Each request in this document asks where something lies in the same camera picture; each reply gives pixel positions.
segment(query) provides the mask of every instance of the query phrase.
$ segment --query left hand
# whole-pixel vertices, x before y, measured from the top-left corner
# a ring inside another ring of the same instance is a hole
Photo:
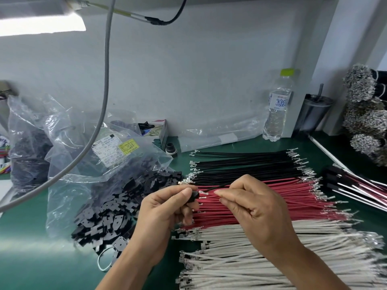
[[[127,250],[139,250],[151,266],[158,264],[164,256],[175,224],[192,224],[192,209],[199,209],[199,203],[186,202],[193,190],[197,190],[197,187],[175,185],[145,197]]]

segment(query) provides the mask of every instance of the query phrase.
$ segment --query white label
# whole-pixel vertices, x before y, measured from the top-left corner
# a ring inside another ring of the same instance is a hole
[[[222,142],[222,145],[225,145],[226,143],[238,141],[238,137],[234,133],[221,135],[219,136],[219,138],[220,138],[220,141]]]
[[[286,106],[288,105],[287,95],[279,95],[277,93],[270,93],[268,107],[270,109],[285,111]]]
[[[91,148],[108,168],[127,156],[120,149],[120,144],[122,144],[121,140],[114,134],[110,134],[94,142]]]

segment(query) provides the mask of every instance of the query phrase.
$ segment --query yellow label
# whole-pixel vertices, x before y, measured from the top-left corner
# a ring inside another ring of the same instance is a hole
[[[125,156],[130,154],[132,151],[139,148],[138,144],[134,141],[134,139],[129,139],[128,141],[125,141],[123,144],[119,145],[119,148],[123,152]]]

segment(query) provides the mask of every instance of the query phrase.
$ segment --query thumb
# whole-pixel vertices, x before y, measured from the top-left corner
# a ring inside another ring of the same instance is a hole
[[[160,205],[159,208],[164,215],[171,216],[178,209],[180,209],[183,205],[186,204],[186,202],[190,199],[191,194],[192,194],[192,189],[188,187],[180,191],[178,194],[172,196],[165,203]]]
[[[234,203],[233,201],[229,201],[225,198],[220,198],[219,201],[224,204],[228,209],[231,211],[231,213],[234,214],[235,218],[238,220],[238,222],[241,224],[246,218],[250,217],[249,212],[242,206],[238,205],[237,203]]]

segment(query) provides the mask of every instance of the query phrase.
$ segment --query green bottle cap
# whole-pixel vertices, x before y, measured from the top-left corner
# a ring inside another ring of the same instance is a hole
[[[294,69],[293,68],[285,68],[281,70],[280,75],[281,76],[293,76]]]

